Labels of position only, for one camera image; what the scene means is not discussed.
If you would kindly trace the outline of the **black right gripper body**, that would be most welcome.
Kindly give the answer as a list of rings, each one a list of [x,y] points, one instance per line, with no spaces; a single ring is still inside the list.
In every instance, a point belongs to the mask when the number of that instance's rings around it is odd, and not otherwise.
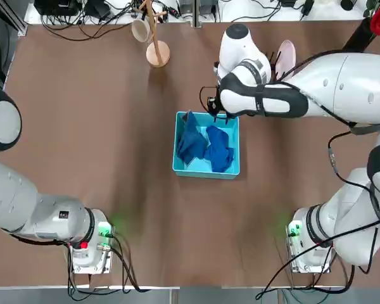
[[[222,103],[220,101],[220,96],[216,95],[215,97],[207,98],[207,112],[213,116],[219,116],[221,120],[225,120],[226,112]]]

